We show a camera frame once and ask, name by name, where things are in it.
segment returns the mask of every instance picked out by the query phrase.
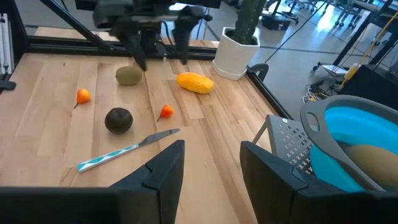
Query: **desk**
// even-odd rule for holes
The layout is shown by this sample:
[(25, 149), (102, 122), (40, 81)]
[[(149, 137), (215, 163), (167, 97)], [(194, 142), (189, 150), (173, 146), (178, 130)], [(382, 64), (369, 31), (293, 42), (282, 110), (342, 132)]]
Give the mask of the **desk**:
[[(40, 27), (37, 35), (81, 38), (74, 30)], [(105, 33), (99, 35), (108, 39)], [(192, 45), (217, 42), (194, 40)], [(256, 223), (241, 174), (239, 147), (252, 140), (271, 106), (245, 76), (221, 78), (211, 61), (147, 60), (136, 86), (118, 86), (123, 57), (25, 54), (11, 77), (18, 86), (0, 96), (0, 185), (109, 186), (178, 139), (185, 140), (185, 170), (176, 223)], [(199, 95), (180, 88), (181, 72), (210, 77), (216, 88)], [(73, 109), (76, 90), (92, 101)], [(164, 104), (175, 114), (156, 119)], [(132, 128), (121, 136), (104, 126), (106, 113), (127, 108)], [(171, 128), (181, 131), (82, 174), (76, 165)], [(267, 135), (259, 145), (271, 150)]]

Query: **kiwi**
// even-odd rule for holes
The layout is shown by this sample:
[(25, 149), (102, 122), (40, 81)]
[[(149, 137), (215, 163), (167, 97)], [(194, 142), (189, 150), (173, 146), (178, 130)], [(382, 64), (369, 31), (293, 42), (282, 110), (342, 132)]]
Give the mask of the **kiwi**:
[(384, 189), (398, 188), (398, 156), (381, 147), (356, 145), (346, 148), (348, 157)]
[(121, 67), (116, 71), (116, 79), (120, 85), (135, 85), (140, 82), (144, 72), (134, 66)]
[(114, 134), (123, 134), (132, 125), (132, 115), (124, 108), (113, 108), (105, 117), (106, 128)]

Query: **blue bowl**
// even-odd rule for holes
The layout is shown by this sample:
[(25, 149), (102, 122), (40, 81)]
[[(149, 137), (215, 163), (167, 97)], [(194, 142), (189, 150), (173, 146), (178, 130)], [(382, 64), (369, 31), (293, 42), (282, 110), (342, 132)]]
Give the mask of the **blue bowl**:
[[(335, 141), (349, 145), (369, 144), (398, 154), (398, 125), (395, 122), (346, 105), (325, 108), (324, 119), (327, 130)], [(311, 165), (319, 179), (347, 192), (364, 190), (334, 158), (316, 146), (317, 141), (322, 139), (311, 140), (314, 142), (310, 152)]]

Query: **gray floor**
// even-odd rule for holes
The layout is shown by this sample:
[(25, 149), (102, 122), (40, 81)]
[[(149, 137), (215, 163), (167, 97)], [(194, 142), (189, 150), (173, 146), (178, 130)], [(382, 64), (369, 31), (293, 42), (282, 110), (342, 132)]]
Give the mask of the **gray floor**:
[[(35, 26), (69, 27), (66, 22), (47, 9), (39, 0), (16, 0), (16, 2), (22, 20), (30, 34), (34, 33)], [(65, 2), (73, 16), (89, 29), (95, 29), (91, 20), (91, 12), (76, 10), (75, 3), (72, 0), (65, 0)], [(279, 11), (288, 10), (289, 8), (283, 2)], [(305, 86), (327, 76), (326, 71), (322, 68), (315, 73), (311, 72), (312, 67), (319, 61), (332, 63), (344, 48), (349, 40), (349, 35), (352, 33), (352, 30), (346, 27), (333, 27), (341, 12), (340, 9), (329, 6), (324, 15), (322, 15), (322, 11), (323, 9), (319, 10), (267, 62), (270, 70), (264, 83), (294, 119), (299, 119)], [(257, 26), (256, 35), (260, 37), (261, 48), (251, 61), (251, 65), (267, 60), (276, 51), (276, 48), (280, 47), (312, 15), (310, 11), (305, 9), (297, 9), (294, 12), (300, 16), (300, 22), (297, 25), (291, 23), (285, 32), (271, 31), (260, 24)], [(205, 36), (207, 40), (218, 40), (222, 28), (233, 27), (237, 19), (236, 10), (223, 2), (220, 9), (211, 9), (210, 14), (213, 16), (213, 20), (209, 22), (209, 29)], [(169, 23), (169, 29), (173, 28), (172, 25), (172, 23)], [(204, 25), (199, 31), (200, 39), (203, 38), (203, 27)], [(198, 26), (192, 32), (192, 38), (195, 38), (197, 30)], [(359, 62), (370, 43), (371, 39), (367, 39), (354, 45), (355, 48), (352, 48), (349, 56), (343, 59), (342, 65), (350, 67), (353, 63)], [(381, 46), (376, 47), (371, 55), (374, 56), (379, 49), (381, 49)], [(398, 48), (394, 48), (382, 61), (381, 66), (386, 68), (395, 62), (398, 58), (396, 57), (397, 51)], [(326, 84), (332, 82), (331, 78), (326, 80)]]

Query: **yellow mango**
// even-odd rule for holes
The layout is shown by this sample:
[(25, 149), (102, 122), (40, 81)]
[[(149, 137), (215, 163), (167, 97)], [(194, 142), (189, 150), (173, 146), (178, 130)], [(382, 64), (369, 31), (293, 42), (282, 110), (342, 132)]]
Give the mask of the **yellow mango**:
[(179, 74), (177, 76), (177, 83), (180, 87), (195, 93), (209, 93), (215, 87), (215, 83), (211, 79), (193, 72)]

